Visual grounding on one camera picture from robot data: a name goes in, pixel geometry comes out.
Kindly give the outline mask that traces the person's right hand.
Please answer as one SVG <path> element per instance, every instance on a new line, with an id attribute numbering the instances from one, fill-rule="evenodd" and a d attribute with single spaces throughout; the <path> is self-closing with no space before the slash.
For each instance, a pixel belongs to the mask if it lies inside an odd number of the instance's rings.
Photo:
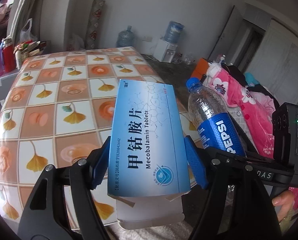
<path id="1" fill-rule="evenodd" d="M 292 191 L 286 190 L 272 199 L 274 207 L 279 206 L 277 213 L 279 222 L 282 222 L 287 216 L 294 214 L 295 195 Z"/>

